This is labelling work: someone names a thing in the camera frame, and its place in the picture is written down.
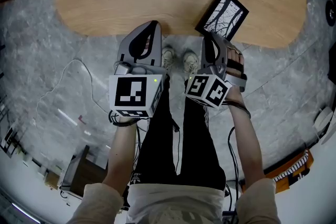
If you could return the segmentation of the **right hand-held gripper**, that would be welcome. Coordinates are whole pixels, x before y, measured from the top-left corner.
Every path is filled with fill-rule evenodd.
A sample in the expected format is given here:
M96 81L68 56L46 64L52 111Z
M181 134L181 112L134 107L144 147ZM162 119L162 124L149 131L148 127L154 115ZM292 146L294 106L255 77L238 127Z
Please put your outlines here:
M204 36L201 68L187 81L188 98L204 106L219 108L232 86L245 91L247 76L244 65L228 59L228 49L241 54L229 41L214 32Z

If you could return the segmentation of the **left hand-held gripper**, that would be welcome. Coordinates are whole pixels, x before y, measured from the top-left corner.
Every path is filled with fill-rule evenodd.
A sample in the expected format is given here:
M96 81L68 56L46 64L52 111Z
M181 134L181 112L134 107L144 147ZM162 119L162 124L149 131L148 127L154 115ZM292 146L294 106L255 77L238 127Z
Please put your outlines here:
M149 35L152 47L143 54ZM153 117L166 78L161 63L162 33L158 21L146 22L125 36L115 72L109 77L110 109L121 117Z

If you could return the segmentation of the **person's right hand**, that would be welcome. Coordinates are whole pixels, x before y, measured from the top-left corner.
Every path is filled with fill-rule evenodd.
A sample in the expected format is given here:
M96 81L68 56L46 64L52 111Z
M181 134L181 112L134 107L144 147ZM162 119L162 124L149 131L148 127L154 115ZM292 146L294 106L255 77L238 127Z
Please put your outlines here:
M227 73L235 77L241 77L244 73L244 57L233 45L227 47Z

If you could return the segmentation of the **person's left hand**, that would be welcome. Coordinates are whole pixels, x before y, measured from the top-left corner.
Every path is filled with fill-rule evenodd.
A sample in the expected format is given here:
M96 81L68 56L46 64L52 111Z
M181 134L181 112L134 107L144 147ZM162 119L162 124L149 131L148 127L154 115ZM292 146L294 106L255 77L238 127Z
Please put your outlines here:
M145 42L145 47L143 50L143 54L146 54L149 50L151 50L152 47L152 36L149 35L146 42Z

